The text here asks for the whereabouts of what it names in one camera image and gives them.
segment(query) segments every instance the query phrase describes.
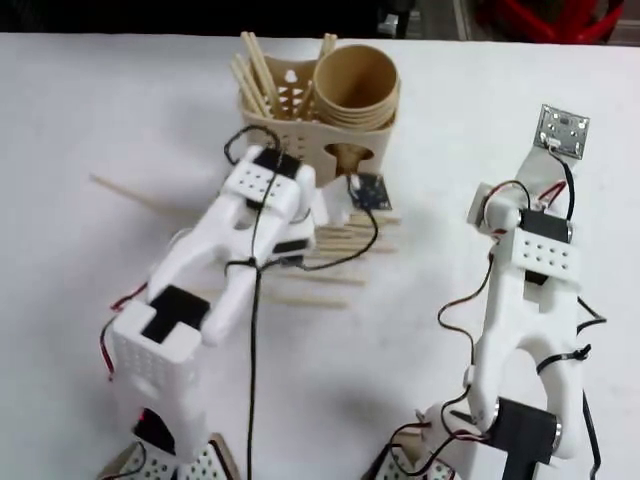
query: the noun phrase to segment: stack of paper cups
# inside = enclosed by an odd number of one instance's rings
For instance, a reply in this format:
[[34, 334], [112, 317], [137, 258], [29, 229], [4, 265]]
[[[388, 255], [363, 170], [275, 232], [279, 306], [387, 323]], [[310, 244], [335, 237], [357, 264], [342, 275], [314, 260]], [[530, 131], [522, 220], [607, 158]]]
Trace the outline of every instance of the stack of paper cups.
[[[388, 125], [396, 113], [400, 79], [391, 59], [366, 45], [338, 48], [324, 56], [313, 75], [315, 108], [320, 120], [361, 132]], [[367, 149], [336, 145], [342, 172], [354, 172]]]

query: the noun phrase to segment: black plastic part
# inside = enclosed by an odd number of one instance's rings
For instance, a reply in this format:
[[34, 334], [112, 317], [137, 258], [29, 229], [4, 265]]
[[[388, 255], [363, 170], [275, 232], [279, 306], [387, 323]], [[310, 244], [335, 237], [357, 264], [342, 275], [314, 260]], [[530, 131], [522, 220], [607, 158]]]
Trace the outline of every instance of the black plastic part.
[[569, 243], [569, 223], [564, 218], [526, 208], [520, 210], [520, 214], [520, 228], [524, 231]]
[[308, 246], [308, 240], [291, 240], [290, 242], [278, 243], [273, 248], [273, 253], [295, 252], [296, 250], [304, 250]]
[[206, 300], [173, 285], [169, 285], [150, 305], [155, 308], [156, 315], [144, 327], [142, 335], [156, 343], [164, 342], [178, 322], [199, 331], [210, 308]]
[[297, 158], [293, 158], [291, 155], [282, 153], [282, 160], [280, 161], [280, 167], [278, 167], [279, 158], [280, 152], [278, 150], [265, 148], [253, 163], [268, 168], [272, 172], [275, 172], [276, 168], [278, 168], [278, 175], [284, 175], [285, 177], [295, 180], [302, 162]]
[[133, 434], [163, 452], [171, 455], [176, 454], [176, 443], [173, 435], [171, 435], [162, 418], [153, 410], [144, 409], [142, 415], [140, 415], [140, 420], [133, 427]]
[[549, 464], [556, 438], [555, 415], [500, 398], [498, 418], [485, 443], [507, 452], [502, 480], [532, 480], [536, 463]]
[[524, 272], [524, 279], [527, 282], [535, 283], [536, 285], [542, 285], [549, 278], [548, 275], [544, 275], [538, 272], [532, 272], [531, 270], [527, 270]]

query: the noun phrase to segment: perforated basket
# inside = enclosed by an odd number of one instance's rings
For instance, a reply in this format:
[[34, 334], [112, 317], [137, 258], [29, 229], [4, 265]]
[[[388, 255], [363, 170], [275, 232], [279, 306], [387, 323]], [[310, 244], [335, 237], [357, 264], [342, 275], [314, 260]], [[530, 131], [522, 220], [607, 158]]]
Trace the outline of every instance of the perforated basket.
[[[265, 61], [278, 88], [280, 105], [285, 114], [290, 115], [300, 103], [309, 80], [313, 77], [316, 60], [291, 62], [265, 57]], [[270, 128], [282, 139], [290, 155], [315, 168], [318, 186], [323, 186], [336, 176], [337, 158], [330, 153], [333, 145], [348, 144], [367, 149], [368, 153], [358, 164], [358, 171], [379, 172], [396, 118], [394, 114], [390, 122], [380, 130], [358, 132], [320, 123], [316, 119], [313, 100], [303, 120], [268, 119], [249, 111], [242, 100], [240, 105], [247, 125]], [[252, 142], [263, 145], [268, 144], [269, 140], [261, 132], [252, 132], [250, 138]]]

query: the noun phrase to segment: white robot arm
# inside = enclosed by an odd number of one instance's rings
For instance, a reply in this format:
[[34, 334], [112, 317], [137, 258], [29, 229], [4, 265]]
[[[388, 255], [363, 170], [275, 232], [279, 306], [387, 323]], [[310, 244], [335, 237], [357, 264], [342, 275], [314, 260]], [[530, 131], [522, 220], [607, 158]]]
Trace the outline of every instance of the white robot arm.
[[[425, 415], [431, 424], [425, 431], [427, 450], [452, 431], [483, 439], [452, 442], [439, 455], [463, 480], [562, 478], [544, 464], [552, 455], [567, 459], [578, 451], [580, 361], [551, 362], [539, 372], [546, 411], [500, 397], [499, 387], [516, 349], [527, 351], [538, 365], [556, 355], [575, 352], [578, 360], [580, 352], [586, 355], [576, 333], [581, 261], [571, 223], [573, 198], [565, 218], [548, 214], [536, 199], [549, 185], [562, 185], [566, 170], [582, 157], [588, 121], [543, 106], [534, 147], [516, 181], [493, 188], [483, 184], [473, 201], [469, 223], [498, 242], [492, 250], [484, 332], [465, 375], [468, 409], [438, 404]], [[567, 180], [573, 197], [573, 179]]]
[[[250, 305], [256, 268], [310, 251], [315, 228], [344, 223], [353, 208], [345, 177], [318, 189], [310, 166], [250, 147], [197, 225], [151, 274], [146, 302], [131, 300], [113, 322], [120, 423], [155, 453], [194, 461], [211, 434], [203, 348], [222, 341]], [[256, 268], [229, 263], [248, 259]], [[183, 270], [214, 261], [228, 266], [215, 308], [172, 285]]]

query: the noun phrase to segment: white table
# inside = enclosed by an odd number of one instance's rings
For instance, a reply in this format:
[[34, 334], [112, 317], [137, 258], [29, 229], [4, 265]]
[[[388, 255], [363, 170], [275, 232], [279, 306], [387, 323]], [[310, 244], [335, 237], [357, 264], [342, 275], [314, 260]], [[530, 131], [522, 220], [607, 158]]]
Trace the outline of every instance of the white table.
[[[262, 43], [291, 59], [319, 47]], [[262, 306], [255, 478], [356, 479], [414, 408], [459, 393], [468, 346], [437, 327], [435, 312], [480, 281], [489, 240], [465, 224], [466, 210], [480, 181], [515, 175], [542, 103], [592, 118], [575, 220], [584, 297], [611, 322], [582, 335], [594, 346], [585, 385], [600, 478], [630, 478], [640, 426], [640, 51], [371, 43], [403, 80], [384, 168], [401, 252], [371, 260], [346, 312]], [[128, 441], [98, 333], [109, 302], [143, 279], [184, 221], [88, 176], [204, 207], [226, 172], [223, 142], [241, 125], [228, 63], [243, 50], [232, 38], [0, 35], [3, 478], [92, 478]], [[449, 318], [477, 336], [483, 311], [484, 297]], [[248, 321], [210, 365], [210, 425], [244, 471]], [[506, 375], [507, 394], [544, 405], [524, 354]], [[585, 439], [564, 478], [586, 479], [590, 466]]]

